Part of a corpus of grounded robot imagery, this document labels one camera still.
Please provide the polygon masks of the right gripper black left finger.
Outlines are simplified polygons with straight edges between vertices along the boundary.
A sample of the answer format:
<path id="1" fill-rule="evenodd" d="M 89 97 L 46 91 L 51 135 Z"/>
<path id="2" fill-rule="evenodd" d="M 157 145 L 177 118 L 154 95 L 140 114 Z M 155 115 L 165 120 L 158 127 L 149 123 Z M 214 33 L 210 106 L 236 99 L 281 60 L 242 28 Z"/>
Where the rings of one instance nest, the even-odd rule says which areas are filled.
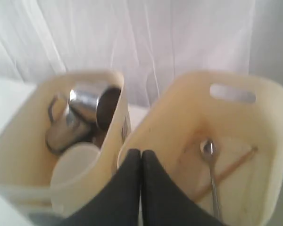
<path id="1" fill-rule="evenodd" d="M 60 226 L 138 225 L 141 152 L 130 149 L 120 168 L 86 205 L 62 220 Z"/>

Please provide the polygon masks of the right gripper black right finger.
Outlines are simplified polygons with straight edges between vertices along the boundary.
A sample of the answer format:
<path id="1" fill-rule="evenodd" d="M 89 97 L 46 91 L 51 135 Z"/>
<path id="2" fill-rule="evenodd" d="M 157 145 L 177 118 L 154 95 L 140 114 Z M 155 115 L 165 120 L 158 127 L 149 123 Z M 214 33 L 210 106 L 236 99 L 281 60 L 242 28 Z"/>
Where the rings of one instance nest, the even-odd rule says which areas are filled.
<path id="1" fill-rule="evenodd" d="M 222 226 L 175 184 L 156 154 L 141 155 L 141 212 L 145 226 Z"/>

